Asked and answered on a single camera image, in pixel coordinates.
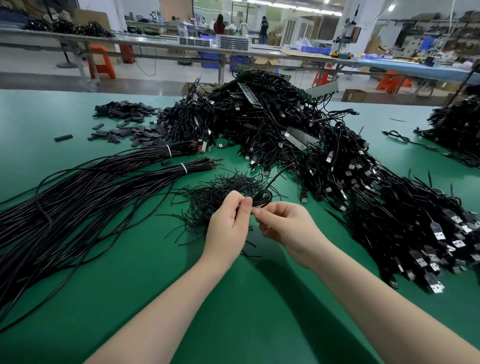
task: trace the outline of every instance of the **hand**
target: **hand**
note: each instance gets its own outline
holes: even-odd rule
[[[310,268],[309,257],[326,240],[308,211],[290,202],[271,202],[252,213],[260,223],[262,235],[281,243],[288,254],[302,267]]]
[[[251,211],[250,197],[243,197],[237,191],[230,192],[210,218],[201,259],[227,271],[245,245]]]

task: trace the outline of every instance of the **concrete floor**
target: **concrete floor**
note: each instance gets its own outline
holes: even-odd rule
[[[154,54],[152,49],[142,48],[142,52]],[[166,53],[165,50],[158,50],[159,54],[160,52]],[[110,80],[107,75],[101,74],[100,85],[97,85],[83,80],[78,68],[58,68],[56,65],[60,62],[65,62],[61,52],[0,48],[0,88],[181,96],[185,82],[193,82],[197,78],[205,83],[215,83],[218,80],[217,69],[202,68],[199,63],[182,66],[176,61],[143,58],[134,64],[114,64],[117,78]],[[84,71],[89,74],[86,62]],[[282,73],[290,74],[291,82],[303,89],[310,88],[315,77],[313,72],[282,70]],[[231,80],[233,76],[226,66],[225,82]],[[413,99],[411,94],[415,91],[414,87],[403,87],[398,95],[389,95],[375,90],[377,85],[378,80],[368,76],[340,75],[340,92],[334,95],[333,100],[340,101],[345,89],[376,93],[375,102],[389,104],[441,105],[447,95],[446,92],[435,89],[433,97],[428,97],[430,92],[426,91]]]

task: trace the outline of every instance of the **person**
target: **person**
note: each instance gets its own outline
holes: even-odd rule
[[[480,363],[477,349],[329,242],[304,207],[252,207],[250,197],[232,191],[210,219],[198,262],[85,364],[169,363],[202,302],[240,255],[251,212],[263,236],[329,288],[385,363]]]
[[[215,34],[225,34],[225,23],[223,22],[223,15],[219,14],[216,22],[213,24]]]
[[[268,38],[267,30],[268,30],[268,21],[267,21],[267,17],[264,15],[262,16],[260,32],[258,33],[258,40],[260,44],[267,44],[267,38]]]

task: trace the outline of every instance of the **green workbench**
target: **green workbench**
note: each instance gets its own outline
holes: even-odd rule
[[[92,126],[103,122],[111,129],[116,121],[92,118],[94,106],[129,100],[156,107],[172,106],[175,97],[89,94],[55,91],[0,90],[0,199],[32,186],[47,175],[89,159],[128,149],[125,139],[115,145],[89,142]],[[404,144],[380,133],[395,129],[412,140],[412,130],[426,128],[429,107],[347,104],[331,102],[327,109],[352,107],[359,116],[347,116],[347,125],[370,142],[370,153],[399,175],[412,174],[457,196],[468,210],[480,211],[480,170],[464,167],[441,153]],[[406,120],[398,122],[389,118]],[[60,143],[53,138],[73,134]],[[224,158],[225,168],[248,171],[237,148],[214,148],[205,155]],[[174,163],[198,158],[176,158]],[[210,181],[215,171],[182,177],[175,187]],[[278,191],[299,202],[299,188],[287,179],[274,182]],[[168,198],[158,213],[179,213],[187,204],[170,205]],[[152,209],[153,198],[143,211]],[[339,248],[378,274],[376,264],[347,231],[325,212],[326,203],[312,198],[305,205],[319,228]],[[371,345],[328,289],[312,274],[286,256],[276,243],[264,239],[256,224],[249,241],[257,245],[248,253],[261,258],[239,257],[213,290],[188,329],[174,363],[374,363],[381,361]],[[198,259],[203,241],[186,246],[196,236],[181,229],[164,236],[180,221],[151,216],[124,232],[100,259],[80,267],[70,281],[43,307],[22,323],[0,334],[0,363],[81,363],[101,343],[180,277]],[[67,272],[30,288],[4,324],[50,293]],[[480,287],[474,272],[455,276],[442,272],[442,294],[428,294],[403,277],[399,292],[471,344],[480,348]]]

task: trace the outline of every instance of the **black shirt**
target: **black shirt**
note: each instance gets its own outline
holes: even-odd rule
[[[260,27],[260,35],[261,36],[267,35],[267,29],[268,29],[268,21],[266,19],[263,19],[262,25]]]

